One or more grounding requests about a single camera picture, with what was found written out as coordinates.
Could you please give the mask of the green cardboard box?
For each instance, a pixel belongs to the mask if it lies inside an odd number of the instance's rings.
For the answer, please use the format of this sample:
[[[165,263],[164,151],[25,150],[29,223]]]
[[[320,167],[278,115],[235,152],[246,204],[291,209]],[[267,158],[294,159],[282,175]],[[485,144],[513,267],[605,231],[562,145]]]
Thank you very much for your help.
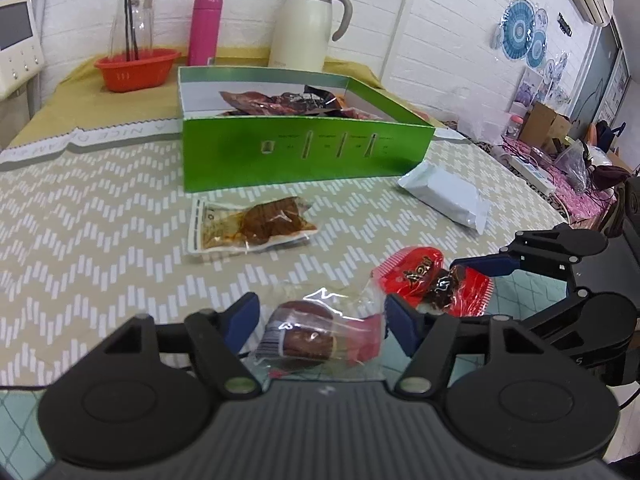
[[[326,90],[356,117],[237,115],[229,93]],[[248,66],[178,71],[183,185],[190,193],[258,184],[395,177],[422,162],[435,129],[364,82]]]

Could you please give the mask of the dark red foil snack bag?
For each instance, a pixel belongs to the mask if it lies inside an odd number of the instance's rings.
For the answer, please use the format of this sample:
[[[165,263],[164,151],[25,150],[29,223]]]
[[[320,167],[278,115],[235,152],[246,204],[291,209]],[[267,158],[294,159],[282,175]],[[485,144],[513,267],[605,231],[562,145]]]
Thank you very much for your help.
[[[344,96],[328,90],[305,86],[303,92],[283,92],[267,96],[257,91],[221,91],[220,96],[230,106],[222,116],[296,116],[333,117],[359,120],[383,120],[377,114],[346,104]]]

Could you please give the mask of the olive yellow tablecloth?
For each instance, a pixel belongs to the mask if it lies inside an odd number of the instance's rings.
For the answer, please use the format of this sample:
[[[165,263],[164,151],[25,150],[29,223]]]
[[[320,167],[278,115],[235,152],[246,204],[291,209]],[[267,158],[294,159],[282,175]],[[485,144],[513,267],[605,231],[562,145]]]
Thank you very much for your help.
[[[267,47],[222,47],[216,63],[223,66],[266,66]],[[40,111],[6,144],[9,148],[41,141],[82,130],[111,127],[133,122],[171,119],[180,116],[177,90],[177,68],[186,59],[178,58],[162,86],[127,93],[114,93],[104,87],[103,77],[94,66],[99,55],[78,65],[55,88]],[[349,76],[378,89],[394,101],[409,107],[430,125],[443,124],[417,107],[385,90],[378,77],[367,65],[339,58],[326,58],[326,73]]]

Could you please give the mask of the white screen appliance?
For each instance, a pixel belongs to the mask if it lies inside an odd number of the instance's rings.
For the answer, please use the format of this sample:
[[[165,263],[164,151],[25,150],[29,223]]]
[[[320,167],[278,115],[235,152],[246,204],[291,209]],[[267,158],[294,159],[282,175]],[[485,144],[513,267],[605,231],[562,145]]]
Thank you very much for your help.
[[[32,0],[1,0],[0,40],[0,96],[5,100],[39,74],[46,62]]]

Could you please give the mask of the white power strip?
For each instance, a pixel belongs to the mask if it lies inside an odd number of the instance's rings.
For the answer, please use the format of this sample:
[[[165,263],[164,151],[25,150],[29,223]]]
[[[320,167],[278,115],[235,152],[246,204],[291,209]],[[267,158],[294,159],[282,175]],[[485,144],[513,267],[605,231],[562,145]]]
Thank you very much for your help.
[[[513,155],[506,156],[506,163],[514,174],[522,178],[542,196],[549,197],[555,194],[556,186],[553,184],[550,174],[544,170]]]

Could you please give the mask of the glass carafe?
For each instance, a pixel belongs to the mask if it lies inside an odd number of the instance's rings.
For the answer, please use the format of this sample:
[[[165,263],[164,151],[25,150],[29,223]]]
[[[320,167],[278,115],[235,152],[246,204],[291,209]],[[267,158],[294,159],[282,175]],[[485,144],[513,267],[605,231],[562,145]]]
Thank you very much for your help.
[[[107,56],[116,61],[137,61],[153,49],[153,0],[117,0]]]

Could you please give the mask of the braised meat clear packet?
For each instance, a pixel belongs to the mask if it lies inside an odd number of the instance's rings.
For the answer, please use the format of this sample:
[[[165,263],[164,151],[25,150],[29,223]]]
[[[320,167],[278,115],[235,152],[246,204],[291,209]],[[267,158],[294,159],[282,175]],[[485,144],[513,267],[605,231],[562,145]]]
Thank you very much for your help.
[[[308,240],[319,231],[310,210],[298,196],[248,207],[194,200],[186,250],[191,255],[248,254]]]

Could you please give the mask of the pink water bottle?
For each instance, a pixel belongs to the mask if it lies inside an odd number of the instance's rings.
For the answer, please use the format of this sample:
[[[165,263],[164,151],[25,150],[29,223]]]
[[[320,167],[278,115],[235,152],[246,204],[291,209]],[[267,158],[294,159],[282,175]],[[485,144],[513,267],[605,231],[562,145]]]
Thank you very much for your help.
[[[224,0],[194,0],[189,37],[189,66],[215,63]]]

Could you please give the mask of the red dark candy packet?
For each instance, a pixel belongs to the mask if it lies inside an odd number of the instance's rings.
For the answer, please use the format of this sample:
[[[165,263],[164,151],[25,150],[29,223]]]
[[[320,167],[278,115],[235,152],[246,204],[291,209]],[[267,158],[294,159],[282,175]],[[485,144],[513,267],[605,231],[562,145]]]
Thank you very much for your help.
[[[434,247],[406,247],[372,271],[372,280],[386,295],[396,294],[421,312],[458,318],[482,316],[494,285],[488,276],[463,264],[447,268]]]

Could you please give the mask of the black stirring stick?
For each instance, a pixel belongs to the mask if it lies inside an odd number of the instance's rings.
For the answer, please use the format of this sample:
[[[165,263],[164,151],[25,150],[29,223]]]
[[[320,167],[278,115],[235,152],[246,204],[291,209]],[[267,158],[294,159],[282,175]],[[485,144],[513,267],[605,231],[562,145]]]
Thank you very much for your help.
[[[134,4],[132,3],[132,0],[124,0],[124,11],[126,61],[137,61],[139,59],[139,49],[136,24],[134,24]]]

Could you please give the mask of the red plastic basket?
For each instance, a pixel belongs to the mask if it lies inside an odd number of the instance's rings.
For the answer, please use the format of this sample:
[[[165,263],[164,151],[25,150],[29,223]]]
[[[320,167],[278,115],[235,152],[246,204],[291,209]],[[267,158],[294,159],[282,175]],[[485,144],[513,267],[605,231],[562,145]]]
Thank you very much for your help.
[[[125,93],[159,87],[168,78],[171,67],[180,56],[175,49],[146,50],[138,60],[127,61],[125,55],[99,58],[94,66],[103,77],[107,90]]]

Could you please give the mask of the blue decorative plates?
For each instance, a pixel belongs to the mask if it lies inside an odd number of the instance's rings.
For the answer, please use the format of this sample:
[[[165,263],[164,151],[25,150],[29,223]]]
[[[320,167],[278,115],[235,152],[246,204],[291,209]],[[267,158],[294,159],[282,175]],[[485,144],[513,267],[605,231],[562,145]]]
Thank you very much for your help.
[[[536,70],[547,84],[559,84],[568,62],[562,52],[556,58],[549,54],[549,15],[544,8],[529,0],[512,0],[503,11],[490,40],[490,47],[499,50],[510,61],[524,61]]]

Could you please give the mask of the beige chevron mat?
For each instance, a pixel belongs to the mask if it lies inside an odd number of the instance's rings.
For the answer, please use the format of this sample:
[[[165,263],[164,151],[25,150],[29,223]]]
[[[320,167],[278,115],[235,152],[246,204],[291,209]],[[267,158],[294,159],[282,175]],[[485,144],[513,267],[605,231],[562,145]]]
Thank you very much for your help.
[[[299,196],[318,232],[299,245],[191,256],[193,196],[182,185],[175,119],[75,130],[1,154],[1,383],[50,384],[130,316],[178,322],[287,281],[359,290],[406,246],[447,260],[485,255],[560,215],[523,180],[466,141],[434,140],[426,157],[489,200],[483,233],[458,226],[393,178],[258,185],[208,192],[239,207]]]

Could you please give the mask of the cream thermos jug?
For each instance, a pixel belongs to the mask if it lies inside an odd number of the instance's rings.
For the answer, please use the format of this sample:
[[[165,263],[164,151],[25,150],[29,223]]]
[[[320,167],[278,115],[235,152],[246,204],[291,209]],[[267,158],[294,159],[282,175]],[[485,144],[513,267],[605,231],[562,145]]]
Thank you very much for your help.
[[[272,35],[268,66],[321,72],[331,41],[352,20],[350,0],[285,0]]]

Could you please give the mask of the brown sausage clear packet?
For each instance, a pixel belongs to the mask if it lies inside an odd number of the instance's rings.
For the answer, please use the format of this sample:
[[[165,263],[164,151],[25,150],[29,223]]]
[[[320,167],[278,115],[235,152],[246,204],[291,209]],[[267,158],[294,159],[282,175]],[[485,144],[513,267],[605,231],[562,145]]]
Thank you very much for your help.
[[[356,379],[376,371],[386,336],[382,292],[286,283],[260,298],[250,357],[273,378]]]

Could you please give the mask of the white foil snack packet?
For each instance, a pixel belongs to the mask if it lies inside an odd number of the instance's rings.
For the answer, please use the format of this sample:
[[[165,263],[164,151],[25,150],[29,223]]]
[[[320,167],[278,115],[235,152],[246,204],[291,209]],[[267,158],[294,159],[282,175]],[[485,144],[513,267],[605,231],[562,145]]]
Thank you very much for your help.
[[[398,185],[451,221],[477,234],[484,233],[490,203],[474,185],[456,174],[430,162],[420,162],[398,180]]]

